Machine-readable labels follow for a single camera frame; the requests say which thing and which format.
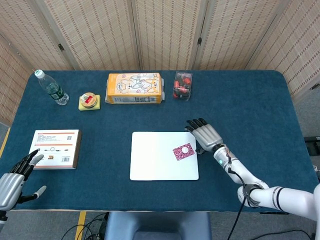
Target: chair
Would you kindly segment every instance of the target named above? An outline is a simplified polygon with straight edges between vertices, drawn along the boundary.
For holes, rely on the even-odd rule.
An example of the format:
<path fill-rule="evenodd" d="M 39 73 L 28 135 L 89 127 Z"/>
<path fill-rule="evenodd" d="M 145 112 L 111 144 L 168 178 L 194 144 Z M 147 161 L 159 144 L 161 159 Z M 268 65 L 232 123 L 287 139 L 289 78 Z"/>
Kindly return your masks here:
<path fill-rule="evenodd" d="M 110 212 L 105 240 L 212 240 L 208 212 Z"/>

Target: gray floor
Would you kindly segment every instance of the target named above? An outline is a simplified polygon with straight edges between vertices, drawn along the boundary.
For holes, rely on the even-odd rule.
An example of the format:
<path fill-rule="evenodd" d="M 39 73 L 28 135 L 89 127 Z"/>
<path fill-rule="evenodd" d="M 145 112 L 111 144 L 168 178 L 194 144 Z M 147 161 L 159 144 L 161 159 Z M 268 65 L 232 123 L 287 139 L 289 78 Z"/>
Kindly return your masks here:
<path fill-rule="evenodd" d="M 320 136 L 320 87 L 312 90 L 294 107 L 303 136 Z"/>
<path fill-rule="evenodd" d="M 87 212 L 85 224 L 99 214 L 101 212 Z M 234 212 L 213 212 L 211 214 L 212 239 L 227 239 L 236 216 L 237 214 Z M 79 213 L 74 211 L 12 211 L 8 214 L 8 217 L 7 224 L 0 234 L 1 240 L 60 240 L 69 228 L 78 224 Z M 92 224 L 90 229 L 93 234 L 98 233 L 100 224 L 101 221 Z M 294 215 L 262 215 L 243 212 L 231 239 L 249 240 L 262 234 L 292 229 L 302 229 L 311 235 L 316 230 L 316 223 Z M 73 240 L 75 234 L 76 228 L 71 230 L 63 239 Z M 262 240 L 307 239 L 308 237 L 300 232 L 262 238 Z"/>
<path fill-rule="evenodd" d="M 7 134 L 8 127 L 0 122 L 0 148 Z"/>
<path fill-rule="evenodd" d="M 313 91 L 295 109 L 305 137 L 320 136 L 320 88 Z M 0 124 L 0 145 L 7 128 Z M 312 162 L 320 169 L 320 157 L 312 157 Z M 86 223 L 101 212 L 87 212 Z M 211 214 L 213 240 L 225 240 L 236 219 L 235 212 L 214 212 Z M 64 233 L 78 224 L 79 212 L 74 211 L 11 211 L 8 221 L 0 233 L 0 240 L 60 240 Z M 101 222 L 92 224 L 92 233 L 99 230 Z M 262 234 L 302 229 L 311 235 L 316 230 L 316 223 L 294 215 L 262 215 L 243 212 L 231 239 L 249 240 Z M 65 240 L 75 239 L 76 228 L 72 229 Z M 262 240 L 307 240 L 300 232 L 272 235 Z"/>

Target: silver robotic hand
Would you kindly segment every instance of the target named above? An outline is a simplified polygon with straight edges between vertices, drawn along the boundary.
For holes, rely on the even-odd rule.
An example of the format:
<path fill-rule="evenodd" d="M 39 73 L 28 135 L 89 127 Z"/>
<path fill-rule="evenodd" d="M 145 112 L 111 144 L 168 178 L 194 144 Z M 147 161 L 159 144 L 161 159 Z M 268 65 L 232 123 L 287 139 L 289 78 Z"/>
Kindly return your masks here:
<path fill-rule="evenodd" d="M 44 157 L 34 157 L 38 150 L 22 158 L 15 164 L 9 173 L 3 174 L 0 178 L 0 232 L 7 221 L 6 213 L 13 209 L 16 204 L 22 204 L 37 199 L 44 193 L 46 186 L 42 186 L 32 195 L 22 196 L 22 189 L 28 180 L 34 166 Z"/>
<path fill-rule="evenodd" d="M 215 147 L 223 143 L 217 131 L 208 124 L 203 118 L 186 121 L 190 126 L 184 129 L 192 133 L 201 147 L 208 152 L 213 152 Z"/>

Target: robotic arm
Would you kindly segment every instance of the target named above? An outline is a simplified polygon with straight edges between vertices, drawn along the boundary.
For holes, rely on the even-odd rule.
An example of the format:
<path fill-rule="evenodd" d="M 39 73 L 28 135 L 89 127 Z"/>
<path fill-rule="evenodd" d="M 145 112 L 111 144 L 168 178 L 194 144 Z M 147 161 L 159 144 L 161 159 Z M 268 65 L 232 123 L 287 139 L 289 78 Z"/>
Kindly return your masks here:
<path fill-rule="evenodd" d="M 17 204 L 39 198 L 47 188 L 42 186 L 34 194 L 22 196 L 22 188 L 25 182 L 28 180 L 35 165 L 44 157 L 42 154 L 34 157 L 37 153 L 38 150 L 35 150 L 22 158 L 9 173 L 3 174 L 0 178 L 0 232 L 8 219 L 6 216 L 8 211 Z"/>
<path fill-rule="evenodd" d="M 217 131 L 204 119 L 193 119 L 187 122 L 190 126 L 186 126 L 185 130 L 194 135 L 205 151 L 213 153 L 215 160 L 235 183 L 242 184 L 237 190 L 237 195 L 240 202 L 246 198 L 245 206 L 277 209 L 314 221 L 320 219 L 320 184 L 313 194 L 281 186 L 269 188 L 229 151 Z M 317 229 L 320 230 L 320 221 L 317 222 Z M 316 236 L 316 239 L 320 240 L 320 234 Z"/>

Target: small box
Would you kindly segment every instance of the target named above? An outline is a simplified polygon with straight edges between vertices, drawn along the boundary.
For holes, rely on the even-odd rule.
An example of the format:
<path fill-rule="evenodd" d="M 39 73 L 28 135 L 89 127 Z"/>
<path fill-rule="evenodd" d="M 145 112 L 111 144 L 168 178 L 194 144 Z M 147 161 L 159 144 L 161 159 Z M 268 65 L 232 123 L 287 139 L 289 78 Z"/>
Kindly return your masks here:
<path fill-rule="evenodd" d="M 44 157 L 34 169 L 76 169 L 80 149 L 80 130 L 36 130 L 30 152 Z"/>
<path fill-rule="evenodd" d="M 81 104 L 81 96 L 79 97 L 79 104 L 78 104 L 78 109 L 80 111 L 88 111 L 88 110 L 99 110 L 101 106 L 101 100 L 100 100 L 100 95 L 95 95 L 96 97 L 96 104 L 93 107 L 84 107 Z"/>
<path fill-rule="evenodd" d="M 109 74 L 106 103 L 160 104 L 164 98 L 164 81 L 157 72 Z"/>

